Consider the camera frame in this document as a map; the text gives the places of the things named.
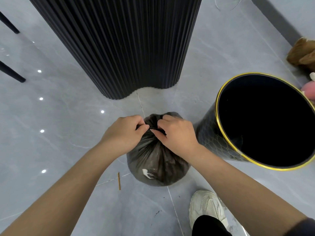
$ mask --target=brown plush toy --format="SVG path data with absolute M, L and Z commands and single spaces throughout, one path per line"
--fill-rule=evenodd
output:
M 289 51 L 287 61 L 315 72 L 315 40 L 300 38 Z

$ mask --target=chair leg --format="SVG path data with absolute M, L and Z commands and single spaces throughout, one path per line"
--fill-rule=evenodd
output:
M 24 79 L 21 75 L 11 69 L 9 66 L 5 65 L 3 62 L 0 61 L 0 71 L 6 73 L 7 75 L 11 76 L 12 78 L 16 79 L 17 81 L 24 83 L 26 79 Z
M 0 11 L 0 20 L 6 24 L 15 34 L 18 34 L 20 31 L 3 15 Z

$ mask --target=shoe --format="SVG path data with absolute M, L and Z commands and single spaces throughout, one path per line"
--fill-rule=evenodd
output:
M 196 219 L 201 215 L 209 215 L 220 220 L 225 228 L 229 226 L 218 196 L 208 190 L 198 190 L 191 198 L 189 206 L 191 229 Z

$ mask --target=pant leg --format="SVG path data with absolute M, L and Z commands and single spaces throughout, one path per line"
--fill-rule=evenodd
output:
M 192 236 L 232 236 L 220 222 L 209 215 L 199 216 L 192 227 Z

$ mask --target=pink plush toy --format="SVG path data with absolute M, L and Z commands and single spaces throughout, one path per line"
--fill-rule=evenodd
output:
M 312 79 L 312 81 L 305 84 L 301 88 L 301 91 L 305 95 L 305 97 L 307 97 L 314 105 L 315 103 L 315 73 L 314 72 L 310 73 L 310 78 Z

